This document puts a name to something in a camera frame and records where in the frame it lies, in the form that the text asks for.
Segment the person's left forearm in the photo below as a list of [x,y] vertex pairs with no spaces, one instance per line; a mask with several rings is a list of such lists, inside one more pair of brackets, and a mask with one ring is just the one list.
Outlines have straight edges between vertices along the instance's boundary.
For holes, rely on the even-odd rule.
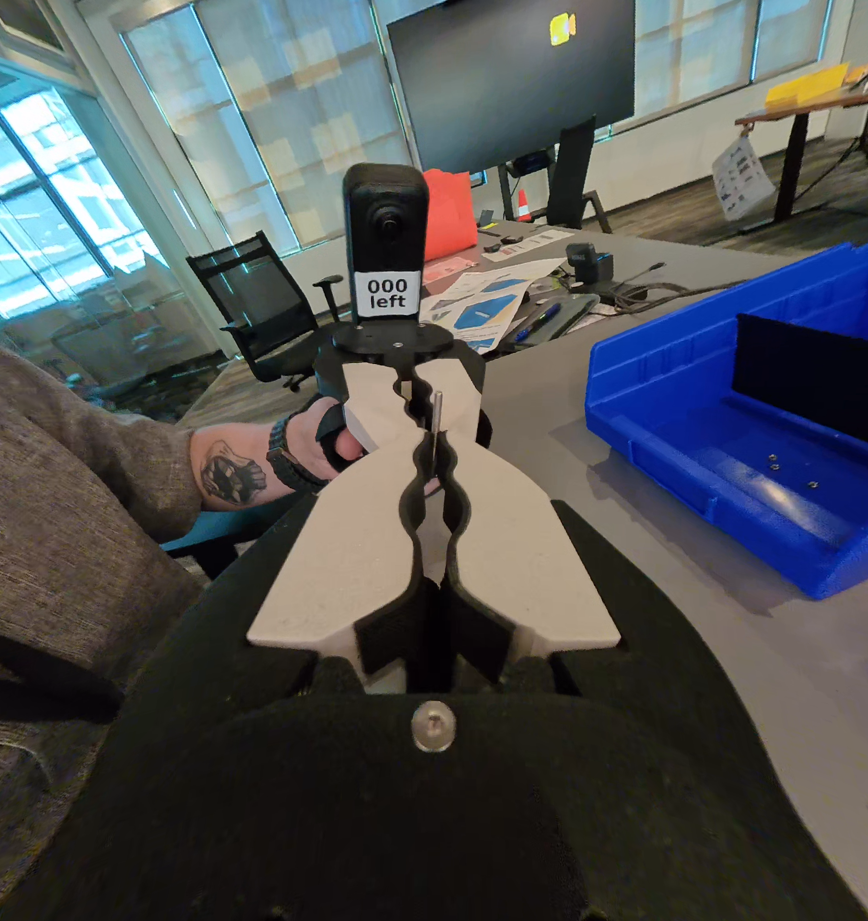
[[291,492],[269,470],[269,425],[184,429],[85,401],[0,348],[0,508],[47,525],[130,522],[168,543],[202,511]]

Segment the black bin divider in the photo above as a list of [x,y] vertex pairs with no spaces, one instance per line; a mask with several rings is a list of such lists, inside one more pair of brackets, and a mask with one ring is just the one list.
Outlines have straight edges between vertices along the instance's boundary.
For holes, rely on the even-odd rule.
[[732,389],[868,443],[868,340],[737,316]]

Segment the black monitor stand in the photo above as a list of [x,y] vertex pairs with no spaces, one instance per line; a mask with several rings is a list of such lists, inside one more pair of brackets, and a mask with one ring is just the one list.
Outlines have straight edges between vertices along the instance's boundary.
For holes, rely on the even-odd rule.
[[556,146],[551,145],[522,156],[519,156],[504,164],[497,166],[497,176],[499,189],[501,193],[504,218],[509,221],[516,221],[517,217],[514,212],[513,194],[517,190],[511,189],[510,180],[512,178],[520,180],[523,177],[544,171],[546,173],[547,184],[551,186],[554,178],[556,162]]

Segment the hanging printed sheet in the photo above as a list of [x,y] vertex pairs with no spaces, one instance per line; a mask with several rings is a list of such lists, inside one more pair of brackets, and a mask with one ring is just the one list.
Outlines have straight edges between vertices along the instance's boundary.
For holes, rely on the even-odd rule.
[[728,223],[736,223],[773,198],[776,188],[754,151],[748,134],[741,134],[712,164],[716,197]]

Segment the black wristwatch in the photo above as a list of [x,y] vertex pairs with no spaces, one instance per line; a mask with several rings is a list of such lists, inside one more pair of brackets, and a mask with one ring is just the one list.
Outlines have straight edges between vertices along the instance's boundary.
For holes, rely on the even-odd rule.
[[268,437],[266,460],[281,484],[293,492],[317,494],[325,488],[329,480],[311,473],[290,452],[288,427],[290,421],[301,414],[302,410],[290,413],[272,426]]

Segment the wooden standing desk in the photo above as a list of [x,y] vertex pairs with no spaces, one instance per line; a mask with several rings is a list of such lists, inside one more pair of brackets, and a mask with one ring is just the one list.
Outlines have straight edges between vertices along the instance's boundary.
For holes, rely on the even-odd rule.
[[802,195],[808,187],[803,191],[798,191],[799,174],[807,143],[809,117],[815,112],[829,111],[831,109],[867,108],[868,106],[864,104],[866,102],[868,102],[868,96],[856,98],[850,96],[847,89],[840,88],[805,105],[773,109],[764,108],[743,116],[735,122],[736,125],[747,130],[760,123],[784,121],[787,118],[793,120],[787,139],[773,215],[768,220],[743,227],[737,232],[739,236],[747,236],[762,229],[784,224],[794,217],[813,213],[823,208],[822,204],[817,204],[809,208],[796,209],[799,199],[810,192],[808,191]]

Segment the person's grey sweater torso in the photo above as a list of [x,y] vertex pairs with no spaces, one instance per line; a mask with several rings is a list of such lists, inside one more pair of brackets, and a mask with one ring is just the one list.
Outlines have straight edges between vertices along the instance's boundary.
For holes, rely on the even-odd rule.
[[161,549],[200,513],[188,435],[0,426],[0,903],[70,811],[152,650],[199,593]]

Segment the paper with blue graphics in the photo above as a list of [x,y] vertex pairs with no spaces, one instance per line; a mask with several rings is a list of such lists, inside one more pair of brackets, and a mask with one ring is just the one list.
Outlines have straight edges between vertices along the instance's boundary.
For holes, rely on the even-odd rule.
[[446,329],[479,354],[497,347],[533,281],[549,276],[565,257],[531,260],[486,272],[465,272],[439,294],[420,301],[419,320]]

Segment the person's left hand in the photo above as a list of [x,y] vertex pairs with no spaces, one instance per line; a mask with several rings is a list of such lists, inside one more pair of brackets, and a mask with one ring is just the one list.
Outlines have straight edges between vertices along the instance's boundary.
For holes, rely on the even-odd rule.
[[334,480],[341,470],[366,456],[344,424],[344,410],[333,397],[320,397],[287,425],[290,457],[313,477],[320,487]]

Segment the pink paper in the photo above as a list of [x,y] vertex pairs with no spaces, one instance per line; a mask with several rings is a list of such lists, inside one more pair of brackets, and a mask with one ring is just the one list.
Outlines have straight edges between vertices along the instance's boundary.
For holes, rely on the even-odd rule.
[[426,263],[422,272],[422,283],[428,286],[440,280],[465,272],[478,264],[477,260],[456,255]]

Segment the large black monitor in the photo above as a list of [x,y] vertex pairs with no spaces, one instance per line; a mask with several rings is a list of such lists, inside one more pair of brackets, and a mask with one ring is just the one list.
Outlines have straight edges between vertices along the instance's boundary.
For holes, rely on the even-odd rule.
[[386,25],[424,170],[473,173],[635,112],[635,2],[462,1]]

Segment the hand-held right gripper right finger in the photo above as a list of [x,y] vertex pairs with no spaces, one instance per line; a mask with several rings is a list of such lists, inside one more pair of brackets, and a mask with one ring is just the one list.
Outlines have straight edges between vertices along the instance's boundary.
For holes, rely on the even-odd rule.
[[439,437],[452,650],[490,683],[519,660],[613,649],[621,634],[547,493],[477,444]]

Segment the white printed paper strip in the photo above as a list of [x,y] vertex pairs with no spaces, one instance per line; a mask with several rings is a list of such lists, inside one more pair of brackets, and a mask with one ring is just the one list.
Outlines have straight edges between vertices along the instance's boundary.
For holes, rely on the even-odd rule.
[[497,248],[483,248],[481,255],[483,259],[490,262],[502,262],[520,257],[524,253],[555,244],[574,235],[575,232],[572,230],[557,226],[549,226],[537,234],[522,238],[516,243],[502,244]]

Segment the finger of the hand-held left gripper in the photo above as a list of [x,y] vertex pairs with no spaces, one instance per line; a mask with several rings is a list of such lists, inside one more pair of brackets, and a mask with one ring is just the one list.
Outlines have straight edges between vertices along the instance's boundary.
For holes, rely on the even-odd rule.
[[437,358],[419,366],[419,420],[428,430],[432,395],[442,390],[439,445],[448,435],[474,441],[477,434],[484,383],[484,363],[474,355],[468,367],[460,358]]
[[408,411],[395,368],[356,362],[345,364],[343,371],[347,429],[368,454],[392,445],[417,449],[424,444],[424,430]]

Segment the red fabric bag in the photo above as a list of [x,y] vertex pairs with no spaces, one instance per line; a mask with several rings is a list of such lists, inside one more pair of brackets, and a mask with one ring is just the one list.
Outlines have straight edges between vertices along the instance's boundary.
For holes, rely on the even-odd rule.
[[478,229],[470,174],[432,168],[422,175],[428,186],[425,262],[474,247]]

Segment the black charger box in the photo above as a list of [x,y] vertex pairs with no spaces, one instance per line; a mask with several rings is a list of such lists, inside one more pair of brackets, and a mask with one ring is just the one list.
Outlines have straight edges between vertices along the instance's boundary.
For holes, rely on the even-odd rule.
[[578,284],[611,282],[614,274],[614,259],[611,252],[598,251],[589,242],[571,243],[566,246],[566,260]]

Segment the blue pen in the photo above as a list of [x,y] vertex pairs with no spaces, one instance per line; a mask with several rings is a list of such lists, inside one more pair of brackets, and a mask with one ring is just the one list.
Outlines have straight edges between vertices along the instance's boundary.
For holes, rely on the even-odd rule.
[[561,308],[561,302],[555,302],[550,307],[543,310],[538,316],[528,319],[527,322],[515,332],[512,342],[514,344],[520,344],[530,339],[534,333],[543,329],[547,323],[553,320]]

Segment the blue plastic bin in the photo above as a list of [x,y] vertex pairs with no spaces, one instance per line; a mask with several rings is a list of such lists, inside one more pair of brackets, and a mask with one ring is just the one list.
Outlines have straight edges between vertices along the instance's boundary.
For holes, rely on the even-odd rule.
[[735,392],[739,314],[868,340],[868,244],[595,344],[586,426],[805,594],[827,598],[868,580],[868,443]]

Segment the dark grey notebook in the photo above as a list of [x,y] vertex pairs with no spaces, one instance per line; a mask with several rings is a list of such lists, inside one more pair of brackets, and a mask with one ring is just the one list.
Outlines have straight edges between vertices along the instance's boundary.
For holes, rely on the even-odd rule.
[[[534,333],[527,341],[520,344],[512,342],[515,332],[528,319],[538,316],[555,302],[561,302],[562,308],[553,320]],[[508,331],[495,346],[494,353],[496,355],[515,354],[560,339],[582,320],[587,319],[591,310],[599,304],[600,298],[594,294],[563,295],[559,291],[556,291],[554,295],[542,296],[533,300],[532,303],[526,305],[520,317],[511,322]]]

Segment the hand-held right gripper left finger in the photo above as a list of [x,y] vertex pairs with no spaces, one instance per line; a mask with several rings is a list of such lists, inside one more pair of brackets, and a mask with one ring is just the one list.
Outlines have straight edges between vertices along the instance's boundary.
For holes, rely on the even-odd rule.
[[248,629],[250,644],[342,658],[365,688],[405,690],[423,589],[431,434],[410,430],[320,493]]

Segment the black mesh office chair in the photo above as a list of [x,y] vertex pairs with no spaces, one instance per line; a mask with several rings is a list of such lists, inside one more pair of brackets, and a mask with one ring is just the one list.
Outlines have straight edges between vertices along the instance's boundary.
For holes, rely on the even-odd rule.
[[332,316],[324,326],[264,231],[228,247],[188,256],[187,264],[226,321],[221,330],[232,337],[256,380],[279,381],[298,392],[313,376],[318,350],[328,333],[340,325],[341,307],[333,286],[344,282],[344,276],[327,275],[313,284],[325,295]]

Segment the yellow folder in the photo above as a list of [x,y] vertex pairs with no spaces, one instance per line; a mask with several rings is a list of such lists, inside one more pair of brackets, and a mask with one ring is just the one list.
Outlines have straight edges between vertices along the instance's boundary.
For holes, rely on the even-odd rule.
[[844,85],[849,70],[849,63],[841,63],[773,86],[766,93],[764,108],[797,107],[835,92]]

